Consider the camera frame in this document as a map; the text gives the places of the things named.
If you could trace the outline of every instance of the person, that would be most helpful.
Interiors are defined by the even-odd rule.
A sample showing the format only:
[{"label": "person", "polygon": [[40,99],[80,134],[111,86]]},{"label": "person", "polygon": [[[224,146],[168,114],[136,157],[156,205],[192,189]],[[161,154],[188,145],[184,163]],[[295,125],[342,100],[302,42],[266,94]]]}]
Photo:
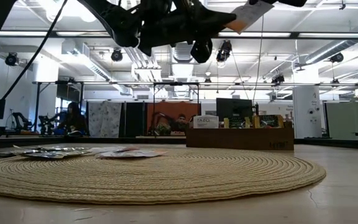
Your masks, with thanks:
[{"label": "person", "polygon": [[61,122],[55,129],[55,134],[63,134],[64,130],[70,133],[72,131],[80,131],[85,134],[86,123],[85,118],[81,114],[78,103],[71,102],[67,107],[67,115],[63,122]]}]

